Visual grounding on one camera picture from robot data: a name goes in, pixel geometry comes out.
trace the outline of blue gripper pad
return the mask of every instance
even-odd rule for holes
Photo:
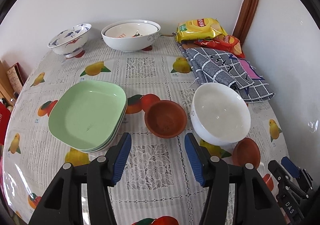
[[[288,157],[283,157],[281,159],[281,164],[293,178],[298,178],[300,176],[299,168]]]
[[[184,137],[184,146],[193,171],[193,175],[195,176],[196,181],[201,186],[204,186],[205,180],[203,177],[203,166],[188,134]]]
[[[111,179],[113,184],[119,182],[122,177],[131,150],[131,142],[131,135],[128,133],[113,165],[113,177]]]

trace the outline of metal screw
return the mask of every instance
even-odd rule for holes
[[[245,164],[245,167],[248,168],[248,169],[253,169],[253,164],[251,164],[251,163],[246,163],[246,164]]]
[[[106,160],[105,156],[100,156],[100,157],[97,158],[97,161],[100,162],[100,163],[104,162],[105,160]]]
[[[65,163],[65,164],[63,164],[62,167],[63,167],[63,169],[67,170],[67,169],[69,169],[71,167],[71,164],[70,163]]]
[[[212,157],[210,157],[210,160],[211,160],[212,162],[219,162],[220,158],[217,157],[217,156],[212,156]]]

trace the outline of red box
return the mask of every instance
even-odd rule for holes
[[[0,103],[0,144],[4,145],[4,138],[7,132],[11,112]]]

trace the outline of blue and white porcelain bowl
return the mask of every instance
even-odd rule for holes
[[[64,30],[50,40],[48,47],[58,55],[74,57],[82,51],[83,45],[88,41],[90,29],[91,24],[86,23]]]

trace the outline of wooden door frame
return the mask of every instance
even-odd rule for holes
[[[258,3],[259,0],[244,0],[242,3],[239,17],[233,30],[233,36],[237,37],[241,43],[247,37]]]

